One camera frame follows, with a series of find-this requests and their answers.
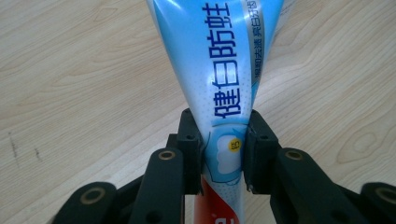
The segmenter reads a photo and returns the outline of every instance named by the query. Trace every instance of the wood grain surface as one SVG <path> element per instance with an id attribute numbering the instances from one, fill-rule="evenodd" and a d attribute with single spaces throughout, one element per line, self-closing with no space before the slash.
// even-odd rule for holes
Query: wood grain surface
<path id="1" fill-rule="evenodd" d="M 0 223 L 142 175 L 186 107 L 144 1 L 0 1 Z M 396 185 L 396 1 L 298 0 L 254 108 L 334 182 Z M 275 222 L 269 197 L 245 207 Z"/>

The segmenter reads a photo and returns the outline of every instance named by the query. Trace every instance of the screw hole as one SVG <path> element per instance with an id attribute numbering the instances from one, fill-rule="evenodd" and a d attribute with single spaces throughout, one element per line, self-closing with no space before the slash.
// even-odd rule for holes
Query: screw hole
<path id="1" fill-rule="evenodd" d="M 163 215 L 159 211 L 151 211 L 146 215 L 148 223 L 159 223 L 163 219 Z"/>
<path id="2" fill-rule="evenodd" d="M 286 157 L 289 159 L 295 160 L 295 161 L 300 161 L 303 159 L 303 155 L 301 155 L 300 152 L 297 151 L 287 151 L 285 153 Z"/>
<path id="3" fill-rule="evenodd" d="M 344 213 L 343 211 L 332 210 L 331 215 L 332 215 L 332 218 L 334 218 L 338 222 L 341 222 L 341 223 L 349 222 L 349 216 L 346 213 Z"/>
<path id="4" fill-rule="evenodd" d="M 172 160 L 176 156 L 175 152 L 173 151 L 163 151 L 161 152 L 158 157 L 163 160 L 163 161 L 169 161 Z"/>
<path id="5" fill-rule="evenodd" d="M 93 204 L 99 202 L 103 197 L 105 197 L 106 191 L 103 188 L 95 187 L 85 191 L 79 200 L 83 204 Z"/>
<path id="6" fill-rule="evenodd" d="M 189 140 L 193 140 L 193 139 L 195 139 L 195 136 L 192 135 L 192 134 L 187 134 L 186 138 L 189 139 Z"/>

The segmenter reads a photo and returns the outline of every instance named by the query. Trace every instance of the red graphic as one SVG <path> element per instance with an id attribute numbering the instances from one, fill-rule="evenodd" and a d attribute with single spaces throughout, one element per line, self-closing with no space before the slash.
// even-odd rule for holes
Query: red graphic
<path id="1" fill-rule="evenodd" d="M 202 178 L 204 195 L 195 197 L 194 224 L 239 224 L 233 209 Z"/>

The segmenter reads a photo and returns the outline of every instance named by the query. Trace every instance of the toothpaste tube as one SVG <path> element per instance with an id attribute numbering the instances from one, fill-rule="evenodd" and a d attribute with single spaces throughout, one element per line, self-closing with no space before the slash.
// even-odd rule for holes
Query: toothpaste tube
<path id="1" fill-rule="evenodd" d="M 148 0 L 203 137 L 194 223 L 243 223 L 248 120 L 283 0 Z"/>

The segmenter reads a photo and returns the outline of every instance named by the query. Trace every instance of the wooden table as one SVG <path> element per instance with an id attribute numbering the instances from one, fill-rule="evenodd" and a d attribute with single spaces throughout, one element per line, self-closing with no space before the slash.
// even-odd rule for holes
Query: wooden table
<path id="1" fill-rule="evenodd" d="M 2 1 L 0 223 L 142 175 L 186 107 L 144 1 Z M 396 185 L 396 2 L 298 0 L 254 108 L 334 182 Z M 274 222 L 269 197 L 247 193 L 246 217 Z"/>

